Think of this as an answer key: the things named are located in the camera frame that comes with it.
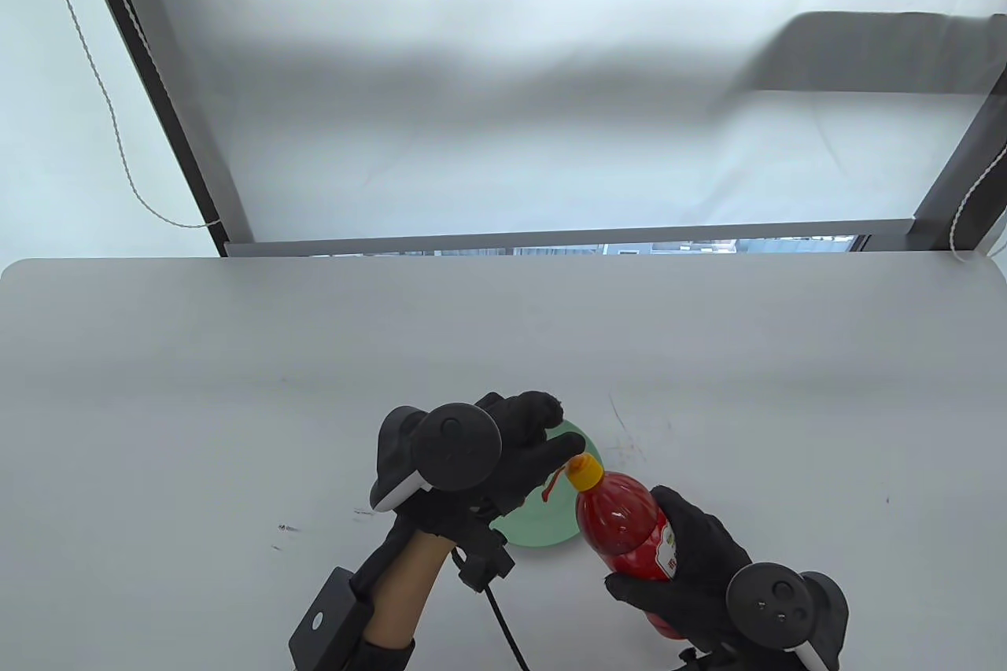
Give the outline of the person's left hand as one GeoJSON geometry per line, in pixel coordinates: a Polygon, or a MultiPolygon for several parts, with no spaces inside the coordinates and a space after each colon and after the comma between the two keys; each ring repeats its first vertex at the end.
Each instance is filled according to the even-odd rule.
{"type": "Polygon", "coordinates": [[[573,456],[582,454],[586,441],[576,433],[547,437],[563,422],[563,407],[547,392],[529,391],[503,397],[486,394],[475,404],[451,404],[429,413],[410,406],[387,417],[378,435],[378,480],[371,490],[371,506],[395,511],[418,531],[457,541],[475,525],[489,526],[524,503],[530,492],[573,456]],[[500,454],[476,484],[458,490],[426,488],[417,481],[405,492],[408,477],[417,472],[417,440],[438,441],[446,410],[478,410],[482,426],[493,422],[499,435],[500,454]]]}

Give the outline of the person's right hand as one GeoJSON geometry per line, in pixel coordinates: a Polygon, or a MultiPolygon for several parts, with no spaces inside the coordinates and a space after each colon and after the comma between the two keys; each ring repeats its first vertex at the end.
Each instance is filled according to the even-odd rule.
{"type": "Polygon", "coordinates": [[[722,645],[742,650],[746,640],[728,614],[726,591],[751,557],[720,520],[689,503],[679,492],[657,485],[651,494],[669,519],[677,541],[677,572],[671,581],[643,581],[612,573],[609,595],[661,618],[701,651],[722,645]]]}

